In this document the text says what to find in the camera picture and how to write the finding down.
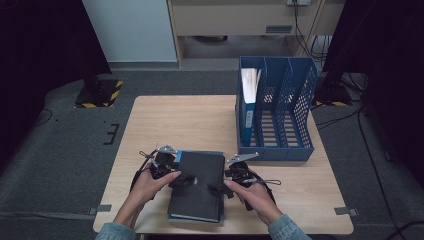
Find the wall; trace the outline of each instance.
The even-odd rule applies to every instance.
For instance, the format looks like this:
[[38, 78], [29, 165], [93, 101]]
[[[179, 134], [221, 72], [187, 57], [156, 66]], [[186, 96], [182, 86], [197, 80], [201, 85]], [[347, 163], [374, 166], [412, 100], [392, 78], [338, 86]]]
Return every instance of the wall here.
[[83, 0], [108, 62], [177, 62], [166, 0]]

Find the book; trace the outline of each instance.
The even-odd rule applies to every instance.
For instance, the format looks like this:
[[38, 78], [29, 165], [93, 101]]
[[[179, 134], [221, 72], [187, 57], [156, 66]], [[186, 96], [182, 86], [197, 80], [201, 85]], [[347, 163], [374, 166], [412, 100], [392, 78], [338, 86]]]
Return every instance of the book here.
[[218, 223], [222, 215], [222, 196], [209, 186], [223, 183], [225, 157], [222, 154], [182, 151], [178, 171], [194, 175], [190, 184], [174, 187], [168, 206], [169, 218]]
[[256, 68], [242, 68], [241, 81], [243, 99], [241, 104], [242, 111], [242, 132], [241, 138], [243, 146], [249, 147], [252, 139], [252, 127], [255, 113], [256, 92], [258, 82], [260, 79], [261, 69], [258, 71]]

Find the wooden table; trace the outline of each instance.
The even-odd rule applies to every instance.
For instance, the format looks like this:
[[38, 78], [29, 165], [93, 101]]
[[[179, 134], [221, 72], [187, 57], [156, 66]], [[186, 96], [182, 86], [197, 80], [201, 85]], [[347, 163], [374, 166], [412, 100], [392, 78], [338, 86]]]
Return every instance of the wooden table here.
[[[97, 213], [94, 230], [113, 221], [128, 195], [135, 171], [144, 161], [140, 150], [150, 153], [170, 144], [177, 150], [222, 151], [226, 159], [237, 153], [235, 96], [141, 96], [135, 100], [101, 204], [110, 212]], [[308, 234], [350, 234], [349, 215], [337, 215], [345, 207], [312, 115], [308, 129], [315, 147], [307, 163], [248, 162], [270, 185], [277, 205]], [[247, 212], [237, 197], [225, 198], [225, 220], [219, 224], [170, 222], [167, 209], [171, 188], [164, 187], [141, 212], [138, 233], [267, 234], [254, 211]]]

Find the gray carpet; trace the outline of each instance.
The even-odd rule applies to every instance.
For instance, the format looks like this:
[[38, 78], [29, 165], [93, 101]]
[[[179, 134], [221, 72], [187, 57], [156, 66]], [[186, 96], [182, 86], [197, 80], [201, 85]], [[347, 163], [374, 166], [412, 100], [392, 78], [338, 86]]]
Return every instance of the gray carpet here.
[[[109, 108], [78, 109], [73, 102], [83, 86], [77, 81], [48, 94], [37, 123], [0, 178], [0, 212], [51, 212], [85, 215], [97, 206], [122, 139], [132, 104], [140, 95], [236, 94], [236, 71], [115, 72], [124, 81]], [[318, 107], [316, 123], [346, 116], [360, 107]], [[393, 218], [399, 226], [424, 220], [424, 190], [401, 163], [388, 162], [369, 120], [361, 123]], [[108, 132], [119, 124], [112, 145]], [[340, 240], [386, 239], [395, 231], [356, 115], [320, 130], [355, 231]], [[0, 239], [94, 239], [93, 220], [0, 218]], [[422, 239], [424, 227], [404, 231]]]

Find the file organizer compartment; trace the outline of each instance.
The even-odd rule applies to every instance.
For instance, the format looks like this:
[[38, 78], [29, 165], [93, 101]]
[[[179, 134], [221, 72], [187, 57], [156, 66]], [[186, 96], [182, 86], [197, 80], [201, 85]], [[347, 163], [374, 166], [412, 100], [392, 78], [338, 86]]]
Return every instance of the file organizer compartment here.
[[317, 80], [308, 57], [240, 57], [240, 69], [262, 67], [250, 145], [243, 144], [243, 91], [239, 73], [236, 124], [239, 154], [259, 153], [252, 161], [307, 161], [314, 147], [307, 118]]

